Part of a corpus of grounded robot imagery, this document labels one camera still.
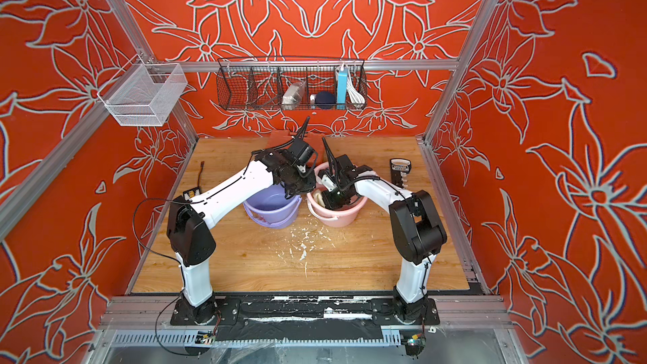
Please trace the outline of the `dark blue round object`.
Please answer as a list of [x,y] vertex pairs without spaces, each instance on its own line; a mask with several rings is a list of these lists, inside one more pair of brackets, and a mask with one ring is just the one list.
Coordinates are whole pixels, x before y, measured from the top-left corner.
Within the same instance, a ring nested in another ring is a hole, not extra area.
[[321,91],[314,97],[315,105],[322,110],[331,110],[336,107],[336,95],[330,91]]

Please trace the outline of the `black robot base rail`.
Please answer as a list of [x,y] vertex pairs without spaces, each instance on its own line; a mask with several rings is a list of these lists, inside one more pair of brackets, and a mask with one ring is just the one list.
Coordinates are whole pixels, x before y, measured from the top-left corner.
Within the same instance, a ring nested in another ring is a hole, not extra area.
[[407,305],[392,293],[215,294],[199,308],[180,297],[170,311],[170,325],[199,326],[218,341],[379,341],[386,330],[415,335],[439,323],[432,298]]

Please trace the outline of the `small black yellow card device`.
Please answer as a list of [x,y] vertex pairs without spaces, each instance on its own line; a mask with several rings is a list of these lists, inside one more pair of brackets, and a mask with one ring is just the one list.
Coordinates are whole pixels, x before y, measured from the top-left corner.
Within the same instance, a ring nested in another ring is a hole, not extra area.
[[189,190],[184,190],[182,197],[186,202],[193,202],[194,198],[199,196],[202,193],[200,186],[190,188]]

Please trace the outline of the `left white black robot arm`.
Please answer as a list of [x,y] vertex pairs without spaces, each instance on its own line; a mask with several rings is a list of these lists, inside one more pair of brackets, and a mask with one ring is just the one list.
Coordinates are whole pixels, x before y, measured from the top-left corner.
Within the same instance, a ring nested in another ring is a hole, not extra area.
[[209,259],[217,244],[211,230],[249,197],[273,185],[290,198],[313,190],[317,157],[313,150],[267,149],[253,154],[242,170],[207,192],[172,200],[167,237],[183,279],[182,302],[199,313],[215,310]]

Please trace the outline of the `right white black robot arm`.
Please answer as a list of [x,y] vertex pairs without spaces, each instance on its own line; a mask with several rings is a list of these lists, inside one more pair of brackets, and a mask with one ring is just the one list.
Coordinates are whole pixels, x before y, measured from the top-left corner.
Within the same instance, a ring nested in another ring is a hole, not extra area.
[[326,168],[316,173],[325,189],[323,202],[338,210],[355,198],[366,198],[389,214],[394,245],[402,264],[394,287],[394,314],[412,323],[426,311],[431,268],[448,235],[431,195],[389,183],[367,166]]

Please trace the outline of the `yellow stained cloth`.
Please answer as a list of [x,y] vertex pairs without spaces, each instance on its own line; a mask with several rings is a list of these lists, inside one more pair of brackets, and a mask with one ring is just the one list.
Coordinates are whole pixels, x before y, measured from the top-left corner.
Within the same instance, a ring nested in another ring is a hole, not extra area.
[[325,200],[323,199],[322,190],[316,189],[312,193],[313,200],[322,208],[325,208]]

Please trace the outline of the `light blue box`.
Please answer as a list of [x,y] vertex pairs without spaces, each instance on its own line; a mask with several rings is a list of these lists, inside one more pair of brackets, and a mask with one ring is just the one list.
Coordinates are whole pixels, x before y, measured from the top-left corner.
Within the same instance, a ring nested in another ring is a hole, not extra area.
[[348,71],[345,64],[335,69],[336,74],[336,109],[344,110],[347,96]]

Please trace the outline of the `purple plastic bucket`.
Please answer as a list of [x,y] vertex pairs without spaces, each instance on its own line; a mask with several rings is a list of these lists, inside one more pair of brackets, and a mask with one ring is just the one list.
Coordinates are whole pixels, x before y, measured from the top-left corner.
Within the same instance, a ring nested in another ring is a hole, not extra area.
[[287,198],[283,186],[272,185],[249,197],[243,207],[253,222],[269,229],[284,229],[296,221],[301,202],[300,195]]

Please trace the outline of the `pink plastic bucket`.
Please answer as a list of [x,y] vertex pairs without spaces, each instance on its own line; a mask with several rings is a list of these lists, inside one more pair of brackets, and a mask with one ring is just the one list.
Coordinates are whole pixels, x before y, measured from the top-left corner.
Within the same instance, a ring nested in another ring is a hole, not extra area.
[[333,191],[334,204],[337,209],[330,209],[325,204],[324,193],[333,189],[333,180],[321,179],[319,177],[320,171],[326,171],[329,163],[322,163],[315,168],[315,178],[317,185],[315,190],[306,195],[308,202],[308,210],[324,225],[332,228],[343,228],[352,224],[357,218],[360,210],[367,204],[367,197],[359,197],[352,195],[349,202],[342,205],[339,201],[339,189],[335,188]]

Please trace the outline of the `black white handled brush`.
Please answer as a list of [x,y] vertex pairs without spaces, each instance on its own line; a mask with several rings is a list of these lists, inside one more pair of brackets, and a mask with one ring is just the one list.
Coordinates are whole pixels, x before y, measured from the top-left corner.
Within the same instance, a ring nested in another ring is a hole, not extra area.
[[412,163],[406,158],[391,158],[389,160],[391,183],[397,187],[408,188],[408,176],[412,170]]

